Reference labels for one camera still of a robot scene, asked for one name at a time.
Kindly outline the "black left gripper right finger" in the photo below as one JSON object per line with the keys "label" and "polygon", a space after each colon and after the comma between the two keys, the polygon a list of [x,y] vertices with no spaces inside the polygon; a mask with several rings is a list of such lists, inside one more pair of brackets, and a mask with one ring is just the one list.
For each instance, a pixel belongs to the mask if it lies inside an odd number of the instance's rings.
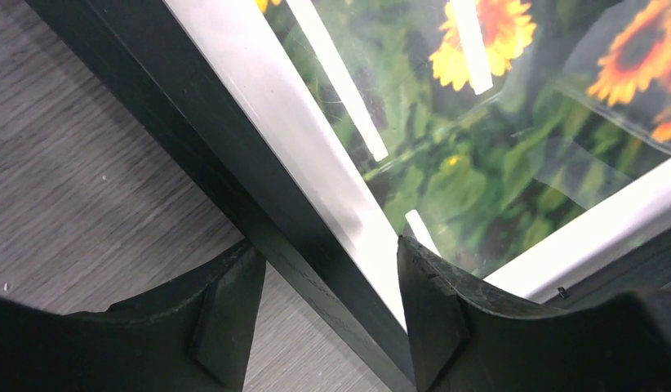
{"label": "black left gripper right finger", "polygon": [[419,391],[671,391],[671,289],[560,310],[413,237],[399,238],[397,259]]}

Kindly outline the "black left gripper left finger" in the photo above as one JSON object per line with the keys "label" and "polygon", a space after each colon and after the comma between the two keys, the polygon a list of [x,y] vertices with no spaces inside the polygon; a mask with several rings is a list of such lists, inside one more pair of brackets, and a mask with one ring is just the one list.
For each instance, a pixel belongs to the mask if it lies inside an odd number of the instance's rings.
{"label": "black left gripper left finger", "polygon": [[244,240],[103,312],[0,297],[0,391],[240,391],[265,270]]}

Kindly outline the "sunflower photo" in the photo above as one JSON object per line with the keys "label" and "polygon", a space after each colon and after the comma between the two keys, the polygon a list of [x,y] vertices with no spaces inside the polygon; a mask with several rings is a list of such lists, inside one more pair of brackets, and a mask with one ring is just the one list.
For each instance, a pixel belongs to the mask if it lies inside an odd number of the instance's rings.
{"label": "sunflower photo", "polygon": [[671,1],[170,1],[397,322],[395,248],[545,303],[671,229]]}

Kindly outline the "black picture frame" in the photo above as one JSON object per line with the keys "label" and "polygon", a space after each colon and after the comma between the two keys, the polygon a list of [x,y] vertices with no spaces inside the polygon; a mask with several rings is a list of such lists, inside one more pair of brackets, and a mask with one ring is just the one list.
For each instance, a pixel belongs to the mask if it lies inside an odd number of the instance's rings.
{"label": "black picture frame", "polygon": [[[202,61],[168,2],[30,6],[391,390],[419,391],[403,304],[399,323]],[[671,229],[580,289],[578,301],[522,298],[579,310],[624,292],[671,289]]]}

